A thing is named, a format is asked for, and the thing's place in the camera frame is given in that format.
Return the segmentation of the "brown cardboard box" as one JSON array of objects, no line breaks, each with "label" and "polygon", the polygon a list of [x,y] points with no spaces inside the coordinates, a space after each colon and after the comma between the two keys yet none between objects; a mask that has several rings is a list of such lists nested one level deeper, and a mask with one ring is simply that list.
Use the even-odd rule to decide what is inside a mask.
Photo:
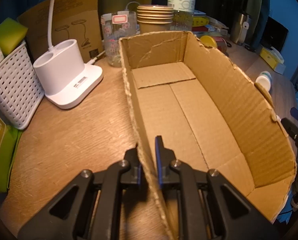
[{"label": "brown cardboard box", "polygon": [[217,169],[274,222],[296,159],[270,94],[190,32],[146,33],[119,46],[138,156],[168,236],[178,237],[177,204],[158,184],[157,136],[192,168]]}]

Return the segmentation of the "white pill bottle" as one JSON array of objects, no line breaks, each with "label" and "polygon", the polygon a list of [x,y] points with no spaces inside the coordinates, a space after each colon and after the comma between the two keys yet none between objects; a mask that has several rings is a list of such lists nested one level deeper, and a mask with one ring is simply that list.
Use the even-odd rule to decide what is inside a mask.
[{"label": "white pill bottle", "polygon": [[268,71],[263,71],[256,78],[255,82],[260,84],[267,92],[269,92],[272,86],[272,76]]}]

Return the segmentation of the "yellow tissue box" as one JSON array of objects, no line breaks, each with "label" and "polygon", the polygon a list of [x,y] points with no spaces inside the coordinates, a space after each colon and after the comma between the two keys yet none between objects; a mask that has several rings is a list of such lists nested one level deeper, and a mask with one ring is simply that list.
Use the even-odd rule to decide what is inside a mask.
[{"label": "yellow tissue box", "polygon": [[260,57],[272,68],[272,70],[280,75],[284,74],[286,66],[284,65],[284,59],[276,48],[263,47],[260,51]]}]

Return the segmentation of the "green printed package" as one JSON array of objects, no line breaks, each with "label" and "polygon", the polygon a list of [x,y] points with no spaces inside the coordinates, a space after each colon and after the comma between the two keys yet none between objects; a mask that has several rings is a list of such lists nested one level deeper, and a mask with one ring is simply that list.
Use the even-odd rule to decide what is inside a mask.
[{"label": "green printed package", "polygon": [[0,193],[9,190],[11,170],[22,132],[9,125],[0,113]]}]

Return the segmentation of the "silver thermos flask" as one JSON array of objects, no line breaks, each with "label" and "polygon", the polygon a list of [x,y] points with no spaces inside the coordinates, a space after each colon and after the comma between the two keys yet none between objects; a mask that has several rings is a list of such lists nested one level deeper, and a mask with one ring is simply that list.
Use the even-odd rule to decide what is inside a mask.
[{"label": "silver thermos flask", "polygon": [[234,22],[230,36],[230,40],[233,43],[241,46],[245,42],[251,20],[252,18],[249,14],[238,15],[237,20]]}]

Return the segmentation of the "red can with yellow lid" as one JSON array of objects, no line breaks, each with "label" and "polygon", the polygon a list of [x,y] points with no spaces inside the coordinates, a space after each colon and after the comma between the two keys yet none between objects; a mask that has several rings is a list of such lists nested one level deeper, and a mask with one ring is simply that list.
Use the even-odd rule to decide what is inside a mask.
[{"label": "red can with yellow lid", "polygon": [[204,35],[200,38],[200,42],[206,47],[217,48],[224,54],[227,52],[227,43],[221,36]]}]

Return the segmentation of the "white woven plastic basket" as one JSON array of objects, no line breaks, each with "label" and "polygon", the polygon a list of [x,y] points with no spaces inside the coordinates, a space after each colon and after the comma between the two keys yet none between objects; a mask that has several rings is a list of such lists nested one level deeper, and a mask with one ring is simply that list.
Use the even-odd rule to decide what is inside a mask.
[{"label": "white woven plastic basket", "polygon": [[15,128],[26,129],[44,96],[26,42],[5,58],[0,50],[0,111],[6,119]]}]

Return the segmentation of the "white desk lamp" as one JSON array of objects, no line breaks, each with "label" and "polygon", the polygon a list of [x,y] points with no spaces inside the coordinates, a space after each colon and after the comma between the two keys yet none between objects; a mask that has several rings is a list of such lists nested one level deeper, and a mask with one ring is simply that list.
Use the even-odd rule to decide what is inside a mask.
[{"label": "white desk lamp", "polygon": [[47,99],[60,109],[71,109],[103,80],[103,69],[84,63],[76,39],[52,44],[54,3],[55,0],[50,0],[48,51],[35,60],[33,67]]}]

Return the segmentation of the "yellow wet wipes pack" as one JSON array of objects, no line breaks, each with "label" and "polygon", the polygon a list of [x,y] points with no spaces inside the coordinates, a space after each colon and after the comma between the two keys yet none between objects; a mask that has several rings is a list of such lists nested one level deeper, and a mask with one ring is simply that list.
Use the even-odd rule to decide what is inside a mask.
[{"label": "yellow wet wipes pack", "polygon": [[209,24],[209,18],[206,16],[194,16],[192,27],[203,27]]}]

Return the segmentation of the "clear patterned glass cup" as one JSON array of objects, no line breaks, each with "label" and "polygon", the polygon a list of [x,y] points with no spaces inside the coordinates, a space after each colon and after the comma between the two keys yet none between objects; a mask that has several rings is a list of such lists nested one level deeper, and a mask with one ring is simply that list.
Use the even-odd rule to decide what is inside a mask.
[{"label": "clear patterned glass cup", "polygon": [[119,39],[137,33],[137,15],[134,11],[123,10],[103,14],[100,18],[105,54],[113,67],[121,66]]}]

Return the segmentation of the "brown lamp packaging box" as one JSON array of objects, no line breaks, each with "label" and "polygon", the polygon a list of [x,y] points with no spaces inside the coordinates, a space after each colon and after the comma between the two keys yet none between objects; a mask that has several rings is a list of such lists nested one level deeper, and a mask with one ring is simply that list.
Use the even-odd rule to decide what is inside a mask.
[{"label": "brown lamp packaging box", "polygon": [[[76,39],[84,62],[103,51],[98,0],[55,0],[52,44]],[[48,50],[47,29],[50,0],[30,8],[17,20],[28,28],[27,45],[36,60]]]}]

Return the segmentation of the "clear plastic water bottle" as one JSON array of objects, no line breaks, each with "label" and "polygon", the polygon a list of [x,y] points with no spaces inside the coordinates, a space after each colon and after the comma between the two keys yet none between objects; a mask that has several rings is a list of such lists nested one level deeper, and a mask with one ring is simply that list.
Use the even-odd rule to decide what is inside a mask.
[{"label": "clear plastic water bottle", "polygon": [[174,16],[171,30],[191,31],[195,0],[167,0],[167,5],[173,8]]}]

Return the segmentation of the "green sponge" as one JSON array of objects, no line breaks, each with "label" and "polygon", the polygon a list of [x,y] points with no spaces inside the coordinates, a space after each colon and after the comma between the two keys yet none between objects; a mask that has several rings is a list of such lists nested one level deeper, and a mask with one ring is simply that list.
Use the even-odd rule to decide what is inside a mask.
[{"label": "green sponge", "polygon": [[0,24],[0,49],[4,56],[14,51],[25,38],[27,31],[27,27],[11,18],[6,18]]}]

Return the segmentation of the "stacked brown paper cups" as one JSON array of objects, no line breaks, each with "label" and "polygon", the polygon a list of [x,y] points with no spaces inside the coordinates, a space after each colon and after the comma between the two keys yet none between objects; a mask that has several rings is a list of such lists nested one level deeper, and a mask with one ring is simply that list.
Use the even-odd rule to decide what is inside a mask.
[{"label": "stacked brown paper cups", "polygon": [[166,5],[139,5],[137,7],[137,22],[140,33],[170,30],[173,16],[173,8]]}]

